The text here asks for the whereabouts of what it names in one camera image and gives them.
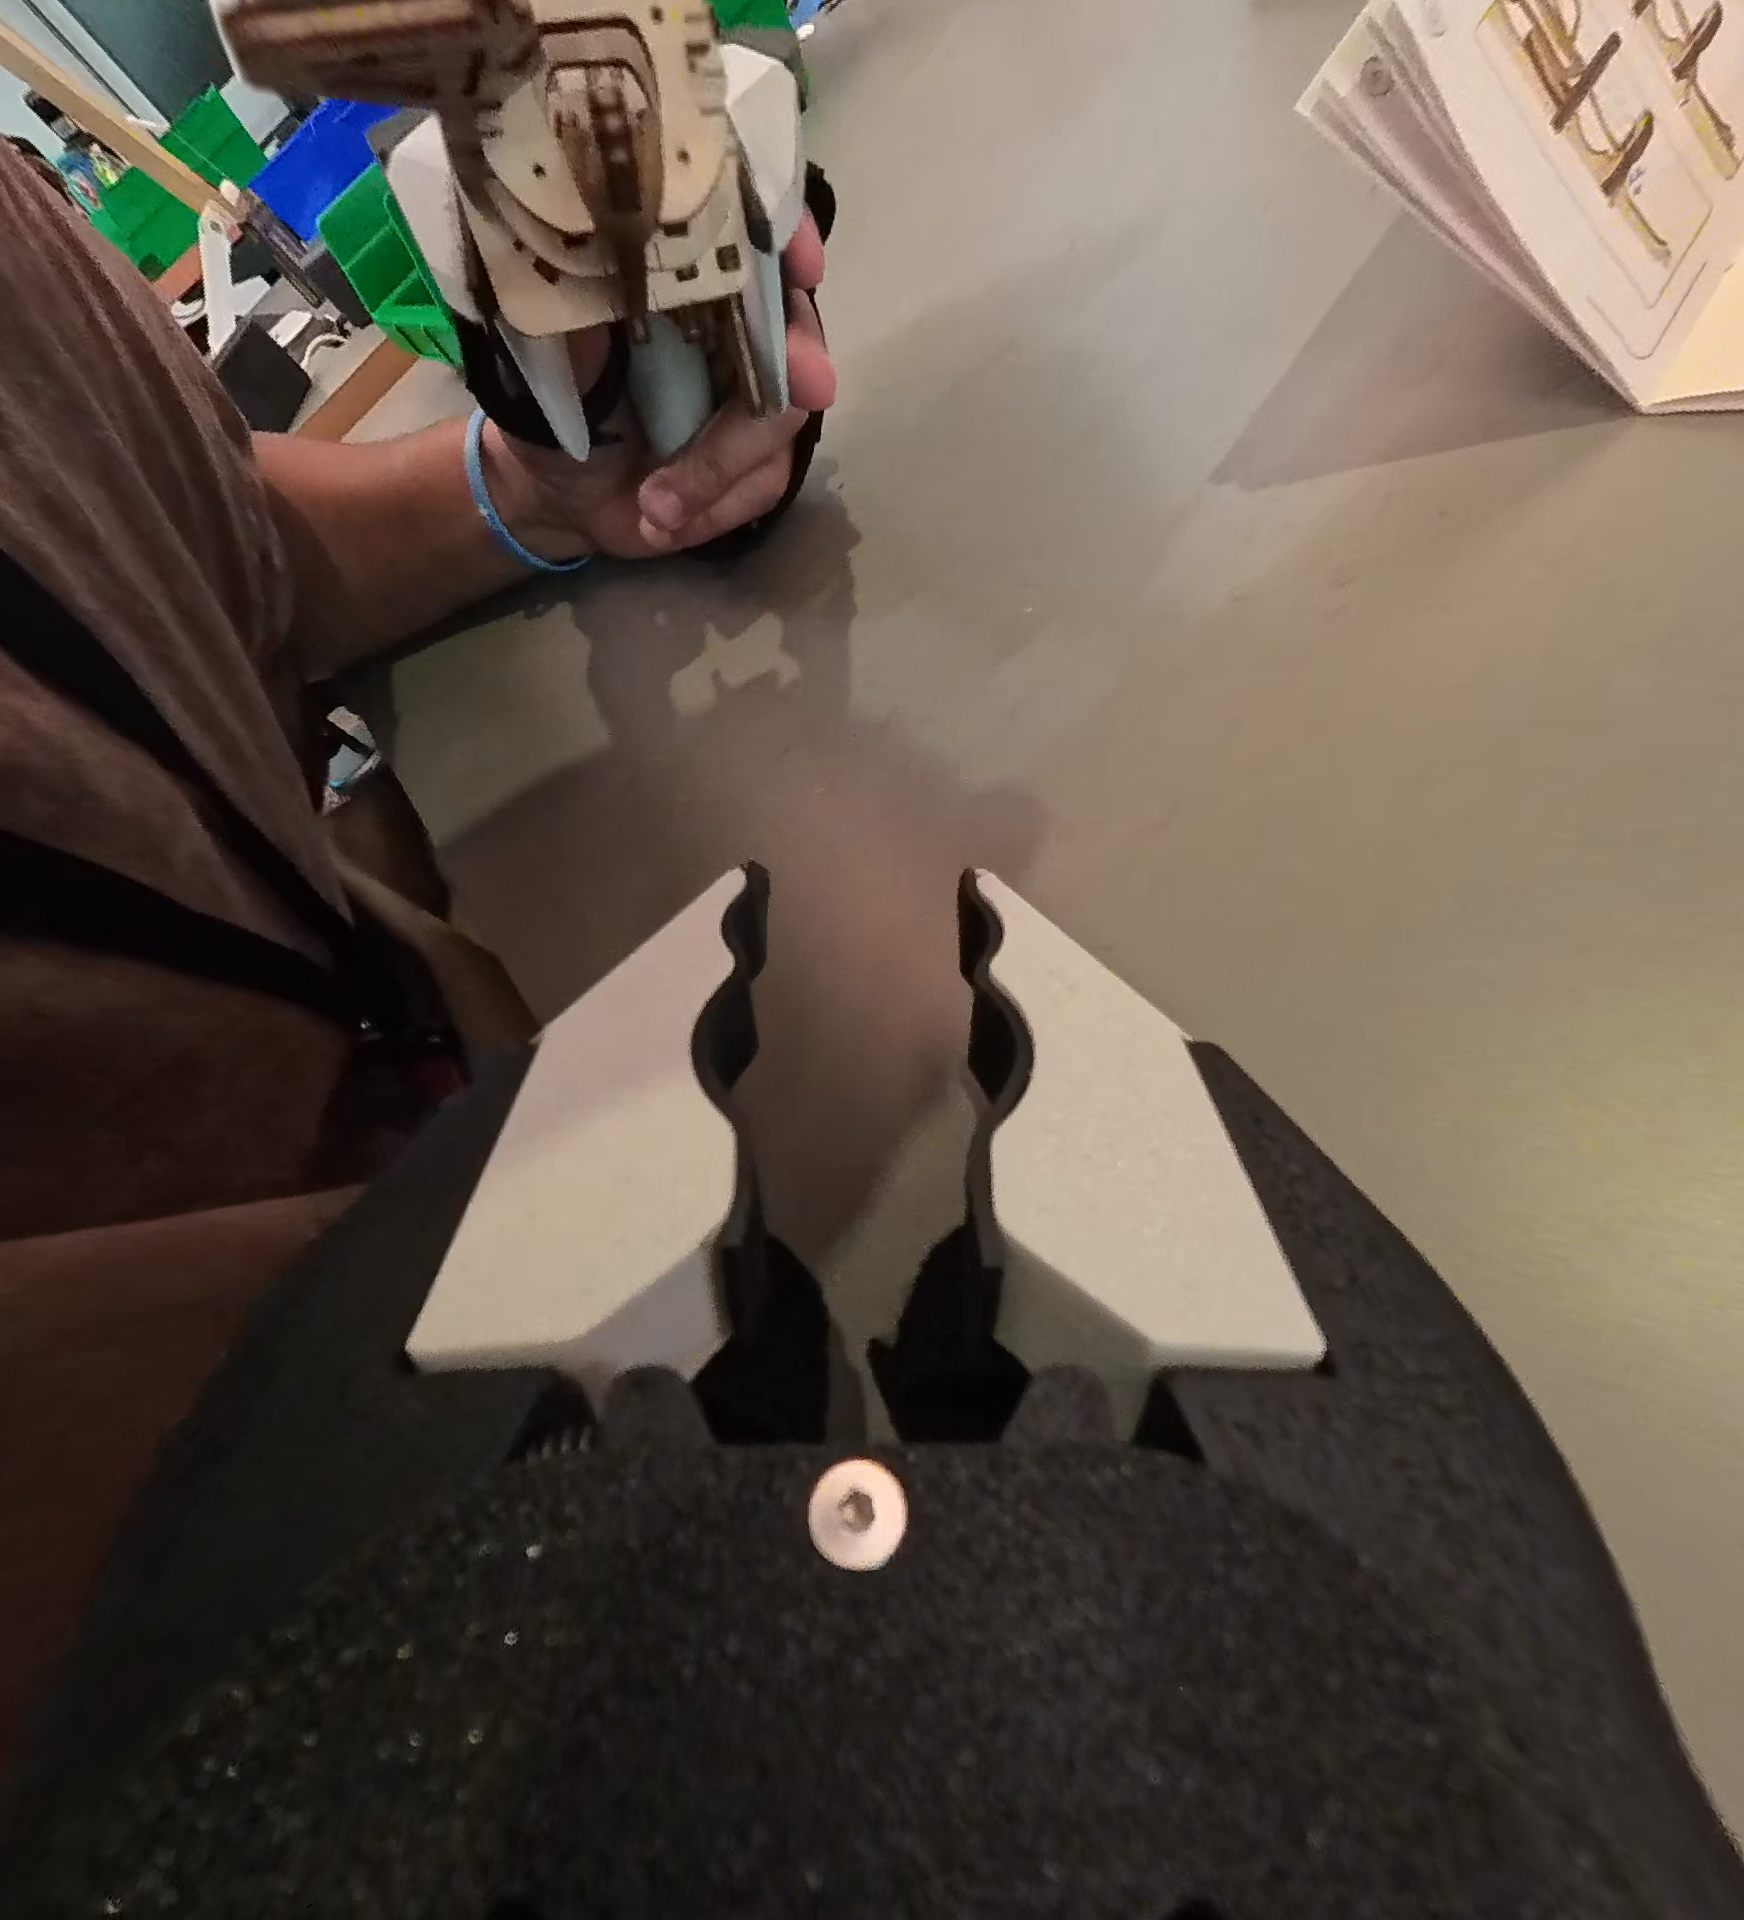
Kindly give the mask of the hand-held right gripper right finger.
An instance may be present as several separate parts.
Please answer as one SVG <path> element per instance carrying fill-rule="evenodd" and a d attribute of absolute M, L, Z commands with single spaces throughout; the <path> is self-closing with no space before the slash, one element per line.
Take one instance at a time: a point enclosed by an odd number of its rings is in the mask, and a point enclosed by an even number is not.
<path fill-rule="evenodd" d="M 997 1442 L 1068 1371 L 1131 1439 L 1171 1371 L 1315 1371 L 1327 1337 L 1192 1041 L 990 871 L 959 875 L 955 925 L 964 1212 L 869 1346 L 896 1434 Z"/>

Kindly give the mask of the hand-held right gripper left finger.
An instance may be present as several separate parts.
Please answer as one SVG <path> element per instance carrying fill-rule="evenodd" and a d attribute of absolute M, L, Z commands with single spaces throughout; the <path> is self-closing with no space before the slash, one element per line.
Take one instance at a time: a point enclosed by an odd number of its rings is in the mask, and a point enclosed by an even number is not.
<path fill-rule="evenodd" d="M 601 1410 L 654 1367 L 727 1444 L 827 1437 L 831 1316 L 734 1102 L 769 906 L 764 865 L 721 874 L 544 1027 L 406 1339 L 416 1371 L 553 1371 Z"/>

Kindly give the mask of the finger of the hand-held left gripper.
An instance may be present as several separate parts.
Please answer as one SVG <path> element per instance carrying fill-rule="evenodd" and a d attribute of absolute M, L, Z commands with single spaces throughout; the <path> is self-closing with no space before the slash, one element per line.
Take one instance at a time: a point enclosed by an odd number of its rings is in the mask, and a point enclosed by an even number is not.
<path fill-rule="evenodd" d="M 475 401 L 513 438 L 588 462 L 597 433 L 568 336 L 529 333 L 505 313 L 498 297 L 507 288 L 482 242 L 510 233 L 470 206 L 435 119 L 420 119 L 391 146 L 384 180 L 442 297 Z"/>
<path fill-rule="evenodd" d="M 804 219 L 804 110 L 781 61 L 739 43 L 721 61 L 743 210 L 743 390 L 754 414 L 772 416 L 791 406 L 783 257 Z"/>

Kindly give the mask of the wooden mechanical model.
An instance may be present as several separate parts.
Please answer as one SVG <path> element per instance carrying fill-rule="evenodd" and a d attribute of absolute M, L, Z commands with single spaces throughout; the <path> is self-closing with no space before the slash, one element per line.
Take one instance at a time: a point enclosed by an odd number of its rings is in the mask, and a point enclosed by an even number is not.
<path fill-rule="evenodd" d="M 245 2 L 242 78 L 430 116 L 475 313 L 523 338 L 739 300 L 752 277 L 710 4 Z"/>

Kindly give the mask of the person's left forearm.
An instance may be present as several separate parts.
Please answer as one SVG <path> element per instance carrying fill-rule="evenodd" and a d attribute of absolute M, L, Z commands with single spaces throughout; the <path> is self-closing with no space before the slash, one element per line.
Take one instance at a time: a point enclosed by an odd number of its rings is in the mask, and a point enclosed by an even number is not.
<path fill-rule="evenodd" d="M 531 576 L 475 498 L 468 421 L 366 443 L 259 434 L 284 558 L 284 654 L 332 679 Z"/>

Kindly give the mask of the person's left hand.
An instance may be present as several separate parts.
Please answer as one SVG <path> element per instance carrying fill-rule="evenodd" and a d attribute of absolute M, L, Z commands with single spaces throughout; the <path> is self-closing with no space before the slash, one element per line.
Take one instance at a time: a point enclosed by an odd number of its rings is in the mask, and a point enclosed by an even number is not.
<path fill-rule="evenodd" d="M 754 416 L 742 401 L 727 404 L 667 457 L 651 453 L 636 421 L 618 411 L 609 424 L 618 441 L 597 445 L 586 462 L 480 424 L 480 502 L 537 567 L 742 546 L 800 492 L 821 416 L 838 397 L 814 308 L 836 203 L 821 173 L 808 173 L 805 184 L 808 205 L 781 267 L 788 410 Z"/>

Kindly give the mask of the small blue storage bin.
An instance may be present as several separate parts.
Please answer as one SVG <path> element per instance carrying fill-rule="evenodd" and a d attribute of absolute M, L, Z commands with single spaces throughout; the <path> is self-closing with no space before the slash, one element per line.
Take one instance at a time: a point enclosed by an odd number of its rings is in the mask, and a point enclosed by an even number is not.
<path fill-rule="evenodd" d="M 318 219 L 373 162 L 369 129 L 391 119 L 391 105 L 320 100 L 250 184 L 290 232 L 311 245 Z"/>

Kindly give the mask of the blue wristband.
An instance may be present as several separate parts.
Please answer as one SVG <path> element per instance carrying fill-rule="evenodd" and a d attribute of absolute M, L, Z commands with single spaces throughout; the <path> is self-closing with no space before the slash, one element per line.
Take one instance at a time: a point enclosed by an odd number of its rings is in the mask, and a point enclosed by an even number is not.
<path fill-rule="evenodd" d="M 547 558 L 541 553 L 527 547 L 519 536 L 513 535 L 503 517 L 498 514 L 498 505 L 489 489 L 489 479 L 486 475 L 482 462 L 482 443 L 488 429 L 488 414 L 482 408 L 471 408 L 466 419 L 464 438 L 460 438 L 460 467 L 466 475 L 466 484 L 470 489 L 471 505 L 476 517 L 480 519 L 482 533 L 489 536 L 495 547 L 505 554 L 513 564 L 525 567 L 538 576 L 563 576 L 579 573 L 588 564 L 592 564 L 591 553 L 580 553 L 568 558 Z"/>

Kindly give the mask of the light wooden beam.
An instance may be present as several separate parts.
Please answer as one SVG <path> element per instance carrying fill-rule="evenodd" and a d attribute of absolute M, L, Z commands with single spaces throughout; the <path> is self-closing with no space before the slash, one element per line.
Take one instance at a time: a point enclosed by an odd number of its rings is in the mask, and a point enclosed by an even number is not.
<path fill-rule="evenodd" d="M 54 110 L 64 113 L 80 131 L 92 134 L 132 168 L 154 178 L 166 193 L 185 203 L 193 214 L 217 203 L 230 210 L 236 227 L 251 221 L 251 195 L 236 183 L 210 183 L 187 162 L 160 144 L 160 141 L 129 119 L 109 93 L 76 78 L 58 62 L 40 54 L 28 41 L 0 21 L 0 68 L 25 90 L 40 93 Z"/>

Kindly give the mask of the person's brown clothing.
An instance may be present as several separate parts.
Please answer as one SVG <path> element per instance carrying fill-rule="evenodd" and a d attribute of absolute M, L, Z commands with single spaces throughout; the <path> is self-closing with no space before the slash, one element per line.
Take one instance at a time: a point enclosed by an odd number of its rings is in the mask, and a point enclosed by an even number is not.
<path fill-rule="evenodd" d="M 0 137 L 0 1786 L 119 1515 L 242 1311 L 450 1087 L 435 975 L 382 1045 L 149 963 L 175 909 L 329 975 L 329 679 L 223 386 Z"/>

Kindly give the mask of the open instruction booklet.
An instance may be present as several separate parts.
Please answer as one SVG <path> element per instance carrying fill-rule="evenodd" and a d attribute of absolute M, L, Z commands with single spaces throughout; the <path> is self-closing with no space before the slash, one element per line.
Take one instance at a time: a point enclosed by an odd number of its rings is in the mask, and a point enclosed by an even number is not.
<path fill-rule="evenodd" d="M 1744 2 L 1366 4 L 1293 110 L 1632 411 L 1744 411 Z"/>

